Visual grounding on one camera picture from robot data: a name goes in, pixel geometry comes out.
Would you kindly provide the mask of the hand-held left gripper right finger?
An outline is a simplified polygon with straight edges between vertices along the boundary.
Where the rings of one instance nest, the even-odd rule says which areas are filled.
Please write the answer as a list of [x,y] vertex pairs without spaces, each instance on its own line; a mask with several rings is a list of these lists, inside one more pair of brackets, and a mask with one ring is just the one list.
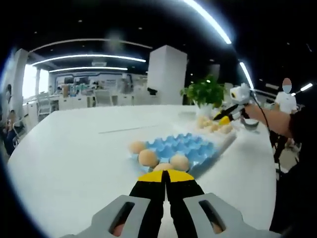
[[213,193],[204,193],[186,172],[167,170],[166,192],[180,238],[243,238],[239,211]]

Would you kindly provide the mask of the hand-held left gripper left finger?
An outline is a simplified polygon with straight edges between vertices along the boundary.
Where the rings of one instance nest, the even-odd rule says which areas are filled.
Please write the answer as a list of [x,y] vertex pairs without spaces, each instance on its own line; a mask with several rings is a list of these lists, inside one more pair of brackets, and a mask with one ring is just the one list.
[[121,195],[92,218],[92,238],[156,238],[163,217],[163,171],[138,178],[129,195]]

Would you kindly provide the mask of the person's right hand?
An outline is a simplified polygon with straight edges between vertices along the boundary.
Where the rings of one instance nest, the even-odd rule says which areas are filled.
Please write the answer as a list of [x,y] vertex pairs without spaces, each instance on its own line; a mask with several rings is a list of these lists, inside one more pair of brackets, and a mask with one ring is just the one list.
[[257,105],[245,104],[242,110],[242,116],[246,119],[260,120],[261,110]]

